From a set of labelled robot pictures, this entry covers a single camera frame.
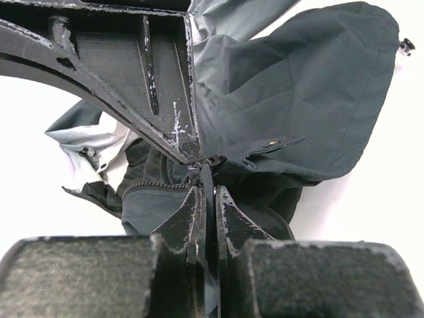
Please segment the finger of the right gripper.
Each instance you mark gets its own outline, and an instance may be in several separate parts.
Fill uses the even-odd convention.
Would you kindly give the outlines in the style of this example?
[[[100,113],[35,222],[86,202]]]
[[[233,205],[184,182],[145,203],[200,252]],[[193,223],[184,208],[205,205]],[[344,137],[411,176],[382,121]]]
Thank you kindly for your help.
[[[2,1],[1,74],[90,102],[174,161],[199,140],[189,1]]]

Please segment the dark grey zip jacket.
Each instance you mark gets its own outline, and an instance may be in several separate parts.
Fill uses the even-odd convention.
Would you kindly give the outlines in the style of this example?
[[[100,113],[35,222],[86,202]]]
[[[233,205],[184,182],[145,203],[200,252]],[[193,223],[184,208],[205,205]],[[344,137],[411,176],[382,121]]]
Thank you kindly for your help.
[[[119,135],[127,172],[105,180],[112,145],[95,134],[100,111],[80,101],[49,129],[83,181],[72,195],[119,216],[128,233],[147,234],[176,211],[199,181],[206,188],[206,316],[220,317],[215,195],[227,188],[249,218],[277,240],[294,240],[289,223],[302,189],[348,174],[368,144],[392,80],[398,24],[364,2],[312,9],[268,36],[242,41],[236,1],[195,1],[203,40],[195,46],[198,123],[205,172],[178,168],[129,130]]]

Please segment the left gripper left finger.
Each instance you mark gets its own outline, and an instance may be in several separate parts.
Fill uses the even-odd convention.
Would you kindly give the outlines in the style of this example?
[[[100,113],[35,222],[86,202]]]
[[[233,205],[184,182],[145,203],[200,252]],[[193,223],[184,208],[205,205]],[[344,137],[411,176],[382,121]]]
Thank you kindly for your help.
[[[2,317],[204,317],[204,190],[148,236],[36,237],[1,259]]]

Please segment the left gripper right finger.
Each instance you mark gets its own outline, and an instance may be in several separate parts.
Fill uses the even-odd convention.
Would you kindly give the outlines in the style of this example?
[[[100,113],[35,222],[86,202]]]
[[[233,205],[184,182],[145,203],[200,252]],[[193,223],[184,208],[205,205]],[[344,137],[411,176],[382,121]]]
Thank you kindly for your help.
[[[375,242],[277,240],[215,195],[220,317],[422,317],[403,258]]]

